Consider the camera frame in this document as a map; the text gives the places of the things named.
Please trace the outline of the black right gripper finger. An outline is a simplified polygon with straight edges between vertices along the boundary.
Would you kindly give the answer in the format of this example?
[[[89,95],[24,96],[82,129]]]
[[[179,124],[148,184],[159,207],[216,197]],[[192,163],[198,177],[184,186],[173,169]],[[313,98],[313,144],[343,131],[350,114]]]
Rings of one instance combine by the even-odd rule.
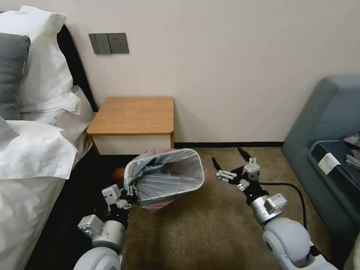
[[[242,156],[242,158],[247,162],[247,164],[257,164],[257,159],[255,157],[252,157],[247,151],[240,147],[238,147],[237,150]]]
[[[221,181],[224,181],[226,183],[229,183],[230,185],[238,185],[239,184],[239,178],[236,173],[229,172],[221,169],[221,166],[218,164],[216,159],[214,157],[211,158],[214,170],[216,173],[216,176]]]

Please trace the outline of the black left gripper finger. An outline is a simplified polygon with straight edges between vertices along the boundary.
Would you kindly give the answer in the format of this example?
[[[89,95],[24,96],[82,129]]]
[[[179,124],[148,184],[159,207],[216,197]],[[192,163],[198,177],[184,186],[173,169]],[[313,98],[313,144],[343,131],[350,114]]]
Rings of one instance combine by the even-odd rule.
[[[136,187],[136,181],[132,181],[129,184],[123,183],[123,187],[120,190],[122,196],[137,197],[138,190]]]
[[[132,205],[137,203],[139,200],[138,195],[126,195],[121,196],[116,200],[116,206],[118,209],[130,210]]]

